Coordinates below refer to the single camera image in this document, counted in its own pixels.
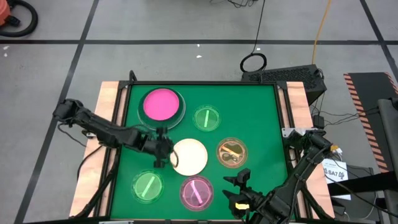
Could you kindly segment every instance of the paper sheet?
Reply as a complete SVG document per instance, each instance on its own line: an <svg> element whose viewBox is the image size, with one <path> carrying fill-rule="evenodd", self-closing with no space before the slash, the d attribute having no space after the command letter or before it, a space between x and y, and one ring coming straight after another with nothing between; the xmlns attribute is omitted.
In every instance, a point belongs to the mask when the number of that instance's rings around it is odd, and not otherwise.
<svg viewBox="0 0 398 224"><path fill-rule="evenodd" d="M327 177L329 177L330 179L332 179L336 182L348 180L347 164L345 162L334 161L333 159L324 159L322 164L323 164L323 171L324 171L325 175ZM326 182L328 184L333 183L333 181L331 181L327 178L326 178ZM341 198L341 199L345 199L345 200L351 200L351 195L339 195L339 196L332 196L332 197Z"/></svg>

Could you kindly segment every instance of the white plate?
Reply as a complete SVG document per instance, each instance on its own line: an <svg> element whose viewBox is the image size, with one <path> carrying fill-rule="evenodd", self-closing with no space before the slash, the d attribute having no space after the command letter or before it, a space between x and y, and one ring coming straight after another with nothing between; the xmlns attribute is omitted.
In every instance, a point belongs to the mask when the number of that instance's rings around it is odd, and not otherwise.
<svg viewBox="0 0 398 224"><path fill-rule="evenodd" d="M174 145L178 155L178 166L174 170L181 175L191 176L200 173L207 163L206 147L198 140L183 139ZM174 153L170 154L172 164L177 163Z"/></svg>

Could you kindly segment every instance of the green table surface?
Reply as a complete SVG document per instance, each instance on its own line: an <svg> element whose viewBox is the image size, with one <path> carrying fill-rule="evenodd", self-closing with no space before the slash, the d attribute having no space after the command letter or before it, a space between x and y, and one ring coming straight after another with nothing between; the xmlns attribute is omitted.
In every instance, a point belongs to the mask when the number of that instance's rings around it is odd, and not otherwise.
<svg viewBox="0 0 398 224"><path fill-rule="evenodd" d="M126 117L126 126L139 124L137 109L140 99L155 88L166 87L179 92L186 102L181 123L169 131L174 143L193 138L208 151L208 162L199 175L213 185L214 199L204 211L186 209L179 197L180 187L188 177L174 171L171 165L154 169L154 157L122 148L111 218L130 219L234 219L228 209L228 199L222 190L238 193L239 188L223 180L235 176L241 169L251 169L248 186L264 194L282 184L287 177L282 136L277 114L274 87L271 85L134 85ZM221 115L221 124L214 131L204 132L195 127L193 115L201 105L213 105ZM227 168L219 162L216 148L225 138L242 140L248 148L246 163ZM164 191L154 203L139 203L132 195L133 178L144 170L155 170L164 180Z"/></svg>

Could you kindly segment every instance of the wooden table edge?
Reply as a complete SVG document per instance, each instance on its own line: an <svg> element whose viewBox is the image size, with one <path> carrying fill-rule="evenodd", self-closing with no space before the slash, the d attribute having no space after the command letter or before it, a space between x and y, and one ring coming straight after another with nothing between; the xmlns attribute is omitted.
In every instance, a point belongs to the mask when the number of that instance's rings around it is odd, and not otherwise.
<svg viewBox="0 0 398 224"><path fill-rule="evenodd" d="M108 120L112 119L113 109L116 101L116 95L118 92L119 82L102 82L101 89L99 91L97 105L95 113ZM124 99L126 97L126 89L123 89L121 94L121 106L118 111L117 123L121 124L121 118L123 113ZM305 94L304 86L302 82L288 82L287 93L289 94L290 107L292 109L293 119L297 128L311 128L313 126L310 108L308 107L307 97ZM279 91L280 105L282 108L282 116L286 127L289 126L287 119L287 110L285 106L283 91ZM96 139L89 139L87 141L87 148L85 150L85 156L97 148L98 141ZM80 178L76 185L75 195L73 197L72 206L70 209L70 215L76 215L80 212L87 202L90 200L100 182L100 175L102 165L104 161L105 150L101 150L88 159L81 168ZM111 154L111 161L108 166L108 170L113 163L114 152ZM323 173L323 166L319 164L313 171L310 178L307 180L307 187L315 200L321 205L321 207L329 214L334 217L333 207L331 205L330 194L328 191L326 178ZM108 202L109 186L103 194L101 202L101 210L99 215L105 215L106 206ZM306 217L305 206L303 197L298 194L298 206L301 217Z"/></svg>

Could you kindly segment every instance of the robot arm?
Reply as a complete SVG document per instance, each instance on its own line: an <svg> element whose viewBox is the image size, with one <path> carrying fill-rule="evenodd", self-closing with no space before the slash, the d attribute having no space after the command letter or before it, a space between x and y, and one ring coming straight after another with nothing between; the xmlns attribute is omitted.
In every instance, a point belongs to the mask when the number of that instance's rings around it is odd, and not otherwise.
<svg viewBox="0 0 398 224"><path fill-rule="evenodd" d="M163 168L164 160L173 150L173 142L164 136L167 128L158 128L158 137L153 139L150 133L141 129L120 127L95 115L78 100L66 99L59 103L53 112L53 118L69 127L77 124L96 134L99 143L104 146L125 146L137 152L151 154L156 158L154 167Z"/></svg>
<svg viewBox="0 0 398 224"><path fill-rule="evenodd" d="M319 131L308 131L304 136L295 131L290 134L287 138L289 146L303 149L304 156L285 182L265 196L246 186L246 182L250 179L249 169L242 170L237 177L224 177L224 180L240 187L239 194L223 191L229 200L229 209L234 217L242 219L246 215L246 220L250 224L288 222L297 201L297 193L302 189L317 164L321 163L330 153L331 143L322 135L324 132ZM312 205L315 205L314 209L320 209L319 206L316 206L316 202L313 202ZM250 220L249 212L255 212ZM322 215L321 218L331 218L324 211L319 214Z"/></svg>

